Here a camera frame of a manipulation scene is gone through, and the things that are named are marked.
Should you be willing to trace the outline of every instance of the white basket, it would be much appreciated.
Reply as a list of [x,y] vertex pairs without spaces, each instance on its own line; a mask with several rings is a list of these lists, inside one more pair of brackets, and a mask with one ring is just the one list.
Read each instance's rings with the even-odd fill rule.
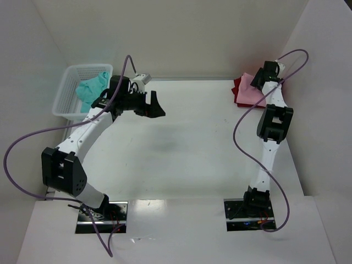
[[81,81],[92,79],[101,72],[109,72],[109,88],[112,69],[110,64],[81,64],[68,67],[56,94],[52,113],[68,120],[83,120],[87,113],[81,113],[82,101],[77,97],[77,86]]

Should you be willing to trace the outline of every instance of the black bracket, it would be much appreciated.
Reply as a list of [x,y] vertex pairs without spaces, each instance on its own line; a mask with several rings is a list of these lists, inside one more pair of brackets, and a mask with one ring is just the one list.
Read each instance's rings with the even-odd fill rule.
[[77,197],[87,183],[81,162],[70,154],[47,147],[42,152],[42,175],[46,186]]
[[279,73],[280,66],[277,62],[265,61],[264,67],[260,68],[254,76],[251,86],[256,87],[261,91],[267,81],[275,81],[277,83],[280,82],[281,79],[277,77]]
[[[104,90],[98,99],[94,101],[92,107],[105,108],[111,100],[121,76],[114,75],[110,80],[109,89]],[[111,112],[113,121],[123,113],[123,111],[133,110],[135,114],[142,117],[157,118],[165,116],[165,111],[161,108],[156,91],[151,91],[150,104],[146,103],[146,92],[139,92],[138,90],[129,91],[129,78],[122,77],[122,84],[110,105],[107,112]]]
[[257,136],[264,142],[274,140],[280,144],[286,138],[293,116],[293,109],[267,104],[257,128]]
[[247,212],[248,216],[256,215],[258,210],[270,206],[270,194],[269,190],[266,192],[258,191],[257,188],[248,187],[248,191],[243,196],[243,209]]

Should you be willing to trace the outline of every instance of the white table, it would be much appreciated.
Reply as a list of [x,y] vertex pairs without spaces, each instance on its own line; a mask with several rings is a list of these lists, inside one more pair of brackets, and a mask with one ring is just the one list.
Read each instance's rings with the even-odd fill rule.
[[[233,103],[232,81],[153,81],[146,87],[157,91],[166,117],[123,113],[84,160],[90,184],[111,200],[129,201],[127,233],[113,237],[114,258],[96,235],[74,234],[77,212],[67,203],[38,201],[18,263],[335,263],[286,141],[274,175],[289,196],[287,226],[275,234],[226,231],[223,199],[242,198],[259,169],[232,142],[245,112]],[[251,112],[238,132],[239,144],[259,158],[261,113]],[[271,198],[280,224],[286,207],[273,185]]]

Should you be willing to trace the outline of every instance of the white backdrop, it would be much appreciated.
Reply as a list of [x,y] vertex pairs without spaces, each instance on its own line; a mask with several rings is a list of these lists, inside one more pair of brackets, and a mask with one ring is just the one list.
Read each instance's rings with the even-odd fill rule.
[[[311,0],[284,50],[300,47],[310,54],[308,65],[284,86],[295,111],[288,142],[338,263],[352,258],[351,25],[343,0]],[[286,60],[292,69],[301,63],[292,64],[293,57]]]
[[[27,0],[0,1],[0,159],[20,136],[64,124],[51,107],[66,63],[35,6]],[[40,155],[62,132],[34,136],[16,146],[9,170],[24,188],[44,193]],[[0,263],[15,263],[34,207],[0,169]]]
[[69,64],[234,77],[280,55],[307,0],[33,0]]

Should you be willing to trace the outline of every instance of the fabric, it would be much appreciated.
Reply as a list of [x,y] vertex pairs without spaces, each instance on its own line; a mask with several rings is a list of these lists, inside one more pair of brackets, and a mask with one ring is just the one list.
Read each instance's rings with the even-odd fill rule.
[[[234,80],[235,87],[232,93],[235,95],[234,102],[238,107],[251,107],[264,95],[257,88],[251,86],[254,76],[244,73],[240,78]],[[257,108],[265,108],[266,102],[262,101]]]
[[92,103],[98,98],[109,83],[110,73],[104,71],[93,79],[81,81],[76,88],[78,98],[83,102],[81,113],[88,113]]

